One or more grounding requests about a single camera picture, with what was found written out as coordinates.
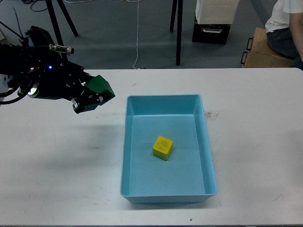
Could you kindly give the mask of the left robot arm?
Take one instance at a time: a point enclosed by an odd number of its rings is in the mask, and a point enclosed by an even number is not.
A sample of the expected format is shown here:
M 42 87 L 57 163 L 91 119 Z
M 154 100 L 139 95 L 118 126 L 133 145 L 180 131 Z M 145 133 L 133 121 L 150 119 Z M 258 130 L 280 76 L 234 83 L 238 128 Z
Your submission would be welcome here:
M 95 110 L 115 94 L 101 76 L 92 76 L 78 64 L 68 61 L 74 49 L 64 46 L 53 8 L 49 9 L 58 44 L 49 33 L 32 26 L 21 45 L 1 44 L 0 73 L 3 85 L 1 105 L 15 103 L 25 96 L 37 99 L 65 99 L 73 103 L 75 113 Z

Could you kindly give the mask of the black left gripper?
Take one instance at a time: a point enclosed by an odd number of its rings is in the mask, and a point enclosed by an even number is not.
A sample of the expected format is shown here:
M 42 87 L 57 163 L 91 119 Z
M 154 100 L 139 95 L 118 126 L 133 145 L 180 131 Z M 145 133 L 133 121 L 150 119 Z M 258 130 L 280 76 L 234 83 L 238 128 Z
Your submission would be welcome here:
M 77 114 L 95 110 L 101 105 L 102 97 L 90 89 L 84 90 L 84 86 L 92 86 L 94 78 L 72 62 L 47 64 L 37 81 L 35 98 L 71 99 Z

